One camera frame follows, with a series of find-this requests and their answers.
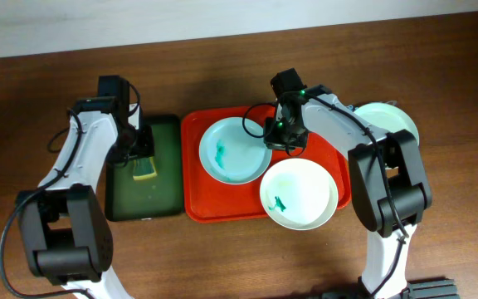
tray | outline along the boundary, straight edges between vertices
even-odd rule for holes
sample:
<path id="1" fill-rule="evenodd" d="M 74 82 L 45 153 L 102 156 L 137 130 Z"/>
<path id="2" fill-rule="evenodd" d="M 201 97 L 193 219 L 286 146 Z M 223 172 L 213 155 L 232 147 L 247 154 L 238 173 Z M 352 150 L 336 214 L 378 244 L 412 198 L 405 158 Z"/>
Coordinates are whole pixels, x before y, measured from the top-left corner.
<path id="1" fill-rule="evenodd" d="M 183 212 L 180 120 L 176 115 L 153 116 L 154 164 L 158 176 L 134 181 L 133 162 L 106 170 L 105 216 L 110 221 L 148 219 Z"/>
<path id="2" fill-rule="evenodd" d="M 182 167 L 183 191 L 186 213 L 200 223 L 263 218 L 268 215 L 261 206 L 259 188 L 261 179 L 242 185 L 229 185 L 212 178 L 202 167 L 198 146 L 202 135 L 218 120 L 243 116 L 248 107 L 232 107 L 192 112 L 182 120 Z M 274 108 L 260 106 L 252 110 L 248 118 L 260 125 L 267 116 L 273 116 Z M 348 166 L 343 155 L 317 134 L 310 134 L 307 149 L 300 156 L 322 165 L 333 176 L 339 189 L 339 204 L 343 208 L 351 200 Z M 284 151 L 274 151 L 269 168 L 290 157 Z"/>

green smear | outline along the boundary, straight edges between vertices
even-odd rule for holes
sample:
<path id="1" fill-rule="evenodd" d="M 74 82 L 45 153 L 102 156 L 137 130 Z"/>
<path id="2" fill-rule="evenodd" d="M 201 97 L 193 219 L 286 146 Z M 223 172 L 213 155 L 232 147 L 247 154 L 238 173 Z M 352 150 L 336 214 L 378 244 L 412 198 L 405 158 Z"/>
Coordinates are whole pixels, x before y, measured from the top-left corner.
<path id="1" fill-rule="evenodd" d="M 269 207 L 269 210 L 274 211 L 276 208 L 280 208 L 281 212 L 285 211 L 285 209 L 286 209 L 285 205 L 283 205 L 283 203 L 281 202 L 280 197 L 278 197 L 278 196 L 276 196 L 276 205 L 272 208 Z"/>
<path id="2" fill-rule="evenodd" d="M 222 140 L 217 142 L 217 155 L 215 156 L 215 162 L 219 165 L 220 168 L 224 169 L 224 163 L 222 162 L 222 156 L 224 155 L 224 144 Z"/>

brown table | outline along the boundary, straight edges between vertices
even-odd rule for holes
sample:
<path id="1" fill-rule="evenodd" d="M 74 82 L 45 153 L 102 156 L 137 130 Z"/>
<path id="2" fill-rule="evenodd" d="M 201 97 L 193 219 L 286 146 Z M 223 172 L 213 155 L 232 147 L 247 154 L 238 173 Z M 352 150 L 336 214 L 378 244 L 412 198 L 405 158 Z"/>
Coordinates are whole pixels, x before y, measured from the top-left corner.
<path id="1" fill-rule="evenodd" d="M 0 235 L 18 191 L 55 162 L 46 142 L 65 108 L 120 74 L 147 113 L 250 105 L 295 67 L 345 104 L 397 100 L 416 122 L 434 203 L 412 240 L 407 278 L 450 277 L 478 298 L 478 12 L 0 59 Z M 104 202 L 104 177 L 98 188 Z M 366 233 L 351 206 L 322 228 L 270 219 L 199 224 L 183 214 L 110 223 L 114 268 L 136 298 L 277 297 L 356 282 Z M 52 290 L 27 269 L 16 226 L 7 270 L 21 291 Z M 0 297 L 9 298 L 0 282 Z"/>

light blue plate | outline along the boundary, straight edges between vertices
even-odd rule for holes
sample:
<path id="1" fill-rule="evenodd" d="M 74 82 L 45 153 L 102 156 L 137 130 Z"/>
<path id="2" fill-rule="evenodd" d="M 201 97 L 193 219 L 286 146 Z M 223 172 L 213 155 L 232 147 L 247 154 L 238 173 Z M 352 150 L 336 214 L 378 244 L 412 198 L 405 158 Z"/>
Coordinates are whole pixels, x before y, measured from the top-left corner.
<path id="1" fill-rule="evenodd" d="M 245 120 L 245 125 L 252 134 L 263 134 L 263 128 L 254 121 Z M 251 137 L 244 131 L 241 117 L 230 117 L 206 130 L 198 156 L 214 179 L 226 184 L 246 184 L 265 172 L 272 150 L 266 148 L 262 138 Z"/>

red tray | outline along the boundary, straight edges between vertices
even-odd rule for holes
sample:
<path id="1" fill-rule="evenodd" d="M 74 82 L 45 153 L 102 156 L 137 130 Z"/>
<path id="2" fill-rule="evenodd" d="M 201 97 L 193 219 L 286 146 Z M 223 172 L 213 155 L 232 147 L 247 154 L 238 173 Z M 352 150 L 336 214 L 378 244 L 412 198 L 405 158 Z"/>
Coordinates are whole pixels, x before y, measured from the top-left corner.
<path id="1" fill-rule="evenodd" d="M 182 167 L 183 193 L 186 213 L 200 223 L 267 217 L 259 199 L 261 179 L 242 185 L 221 183 L 212 178 L 202 167 L 198 157 L 200 139 L 215 122 L 233 116 L 243 116 L 248 107 L 200 110 L 182 120 Z M 273 116 L 274 108 L 258 107 L 248 118 L 260 125 L 267 116 Z M 310 134 L 307 149 L 300 156 L 322 165 L 333 176 L 339 189 L 339 204 L 343 208 L 351 200 L 348 166 L 343 155 L 317 134 Z M 273 151 L 269 168 L 290 158 L 284 151 Z"/>

